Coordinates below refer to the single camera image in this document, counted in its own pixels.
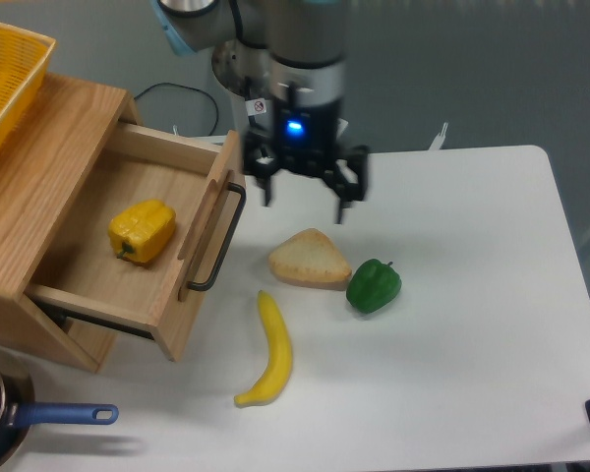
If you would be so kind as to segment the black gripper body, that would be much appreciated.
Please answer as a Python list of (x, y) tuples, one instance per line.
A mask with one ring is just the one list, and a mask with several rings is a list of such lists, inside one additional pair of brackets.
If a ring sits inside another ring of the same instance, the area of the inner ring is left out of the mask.
[(369, 149), (343, 147), (338, 142), (340, 101), (309, 105), (308, 91), (293, 83), (273, 98), (272, 128), (249, 127), (243, 142), (243, 172), (268, 179), (279, 170), (301, 176), (343, 180), (343, 160), (357, 180), (368, 178)]

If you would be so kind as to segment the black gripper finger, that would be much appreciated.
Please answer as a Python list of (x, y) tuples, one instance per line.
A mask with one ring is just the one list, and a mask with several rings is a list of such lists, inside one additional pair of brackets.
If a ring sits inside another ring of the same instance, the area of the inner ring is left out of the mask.
[(331, 170), (324, 172), (324, 182), (338, 198), (335, 223), (341, 224), (344, 211), (354, 202), (366, 199), (369, 185), (368, 162), (336, 161)]
[(270, 155), (264, 147), (244, 151), (244, 173), (252, 176), (257, 186), (263, 191), (263, 205), (268, 207), (272, 200), (272, 176), (280, 170), (278, 160)]

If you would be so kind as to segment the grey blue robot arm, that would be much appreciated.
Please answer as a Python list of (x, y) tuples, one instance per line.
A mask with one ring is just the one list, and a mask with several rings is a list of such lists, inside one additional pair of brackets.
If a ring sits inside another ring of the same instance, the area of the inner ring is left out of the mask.
[(339, 123), (345, 94), (345, 1), (154, 1), (151, 4), (178, 55), (238, 48), (232, 71), (241, 93), (270, 103), (270, 122), (249, 120), (242, 171), (271, 199), (280, 170), (322, 180), (344, 212), (366, 198), (366, 146), (346, 147)]

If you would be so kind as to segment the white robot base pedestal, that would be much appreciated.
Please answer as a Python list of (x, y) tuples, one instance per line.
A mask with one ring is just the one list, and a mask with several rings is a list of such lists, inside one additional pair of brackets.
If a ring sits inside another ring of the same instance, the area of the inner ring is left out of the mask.
[(272, 100), (269, 92), (269, 54), (239, 40), (214, 48), (212, 72), (228, 94), (235, 130), (243, 136), (251, 124), (272, 128)]

